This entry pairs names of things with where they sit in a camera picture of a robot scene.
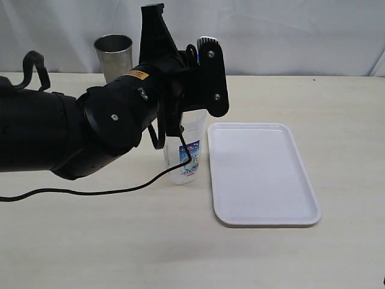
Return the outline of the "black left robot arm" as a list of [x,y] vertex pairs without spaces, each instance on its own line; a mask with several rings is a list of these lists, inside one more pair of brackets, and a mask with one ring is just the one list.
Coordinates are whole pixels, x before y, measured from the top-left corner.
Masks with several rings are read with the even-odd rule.
[[162,149],[193,110],[229,110],[223,52],[212,37],[184,51],[170,39],[145,42],[136,67],[78,98],[2,77],[1,171],[86,177],[136,148],[144,131]]

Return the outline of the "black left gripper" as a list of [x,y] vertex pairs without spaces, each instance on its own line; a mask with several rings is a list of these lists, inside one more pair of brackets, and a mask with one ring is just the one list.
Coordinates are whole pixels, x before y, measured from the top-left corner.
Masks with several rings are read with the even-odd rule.
[[163,100],[158,128],[165,135],[181,135],[183,113],[206,110],[223,117],[229,110],[229,94],[223,50],[219,40],[202,36],[194,46],[178,50],[183,66],[167,73],[171,95]]

